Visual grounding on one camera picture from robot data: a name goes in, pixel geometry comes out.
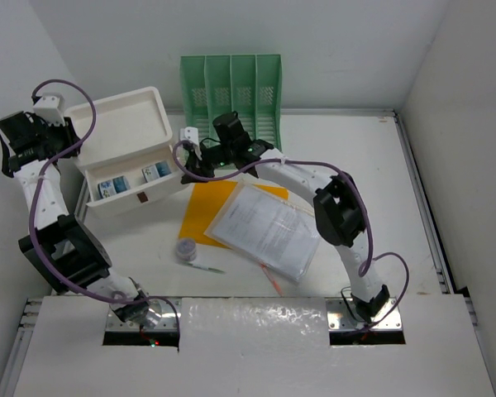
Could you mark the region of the white plastic drawer unit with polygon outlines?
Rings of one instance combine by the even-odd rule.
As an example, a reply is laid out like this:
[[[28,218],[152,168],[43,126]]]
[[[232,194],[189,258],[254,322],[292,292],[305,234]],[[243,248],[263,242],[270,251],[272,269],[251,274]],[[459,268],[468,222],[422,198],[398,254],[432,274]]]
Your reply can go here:
[[[157,88],[140,88],[93,104],[93,132],[74,159],[88,185],[90,213],[99,218],[114,217],[185,189],[182,172],[173,161],[174,136]],[[146,183],[141,169],[163,160],[171,174]],[[98,183],[122,175],[130,188],[100,199]]]

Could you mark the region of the dark-lidded ink jar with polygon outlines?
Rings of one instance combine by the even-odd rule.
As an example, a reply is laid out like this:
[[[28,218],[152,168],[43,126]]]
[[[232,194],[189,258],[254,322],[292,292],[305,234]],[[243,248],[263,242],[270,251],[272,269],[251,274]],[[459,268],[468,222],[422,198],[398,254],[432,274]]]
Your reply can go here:
[[[194,261],[197,257],[197,243],[190,237],[178,239],[175,245],[175,255],[181,261]]]

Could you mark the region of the green-tipped white pen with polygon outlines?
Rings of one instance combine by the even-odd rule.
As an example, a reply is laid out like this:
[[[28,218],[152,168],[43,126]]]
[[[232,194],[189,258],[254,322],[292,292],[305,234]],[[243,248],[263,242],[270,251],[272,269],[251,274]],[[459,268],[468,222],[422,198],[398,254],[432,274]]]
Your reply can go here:
[[[220,270],[220,269],[209,267],[209,266],[205,266],[205,265],[199,265],[199,264],[195,264],[195,263],[191,263],[191,262],[183,263],[183,265],[185,265],[187,267],[190,267],[190,268],[193,268],[193,269],[203,270],[203,271],[206,271],[206,272],[211,272],[211,273],[214,273],[214,274],[224,275],[226,273],[224,270]]]

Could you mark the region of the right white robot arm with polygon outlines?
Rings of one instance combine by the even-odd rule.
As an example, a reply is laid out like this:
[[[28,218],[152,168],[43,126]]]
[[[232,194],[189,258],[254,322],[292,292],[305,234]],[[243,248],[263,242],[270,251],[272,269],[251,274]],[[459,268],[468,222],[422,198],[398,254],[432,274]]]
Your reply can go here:
[[[291,160],[273,144],[253,139],[237,112],[218,116],[212,123],[214,146],[200,139],[198,129],[179,132],[174,149],[184,148],[187,160],[178,163],[182,184],[216,180],[215,170],[234,165],[296,194],[313,208],[320,237],[334,246],[351,283],[357,315],[370,323],[389,301],[387,285],[370,269],[374,262],[373,237],[365,204],[349,174],[321,161]]]

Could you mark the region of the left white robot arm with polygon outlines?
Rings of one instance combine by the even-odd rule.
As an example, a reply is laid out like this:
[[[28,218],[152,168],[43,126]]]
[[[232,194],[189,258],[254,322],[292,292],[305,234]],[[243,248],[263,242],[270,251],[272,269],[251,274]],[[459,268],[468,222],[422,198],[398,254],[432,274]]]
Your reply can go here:
[[[33,112],[17,112],[0,120],[2,172],[22,187],[30,209],[29,234],[18,245],[22,254],[58,294],[69,283],[99,295],[124,323],[152,325],[145,293],[130,278],[110,271],[112,263],[100,241],[70,213],[60,188],[57,164],[45,163],[59,153],[79,154],[70,118],[52,125]]]

